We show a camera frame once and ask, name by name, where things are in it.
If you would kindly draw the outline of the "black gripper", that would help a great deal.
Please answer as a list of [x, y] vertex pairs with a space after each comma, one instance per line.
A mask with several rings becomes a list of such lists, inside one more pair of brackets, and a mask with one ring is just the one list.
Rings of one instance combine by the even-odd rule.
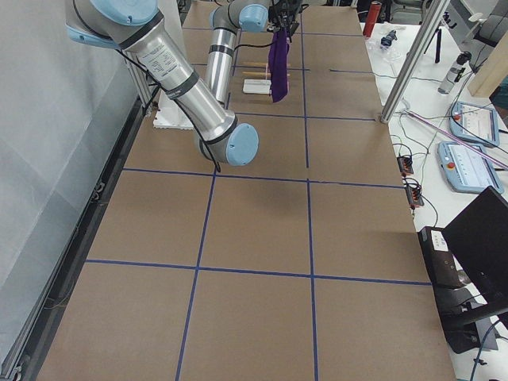
[[299, 27], [298, 15], [302, 12], [301, 0], [271, 0], [268, 8], [268, 20], [272, 31], [285, 29], [295, 32]]

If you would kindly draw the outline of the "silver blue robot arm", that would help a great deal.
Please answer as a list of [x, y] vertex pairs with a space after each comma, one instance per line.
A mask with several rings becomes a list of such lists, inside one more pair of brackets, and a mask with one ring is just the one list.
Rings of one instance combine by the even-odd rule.
[[287, 56], [305, 9], [300, 1], [231, 1], [210, 15], [213, 30], [201, 78], [164, 26], [156, 1], [67, 1], [66, 29], [80, 44], [128, 52], [139, 68], [185, 113], [195, 144], [215, 166], [244, 166], [256, 156], [256, 129], [225, 108], [237, 33], [272, 32], [267, 64], [273, 102], [288, 93]]
[[237, 34], [259, 33], [268, 21], [269, 1], [236, 0], [219, 6], [210, 14], [212, 37], [206, 67], [206, 85], [225, 104]]

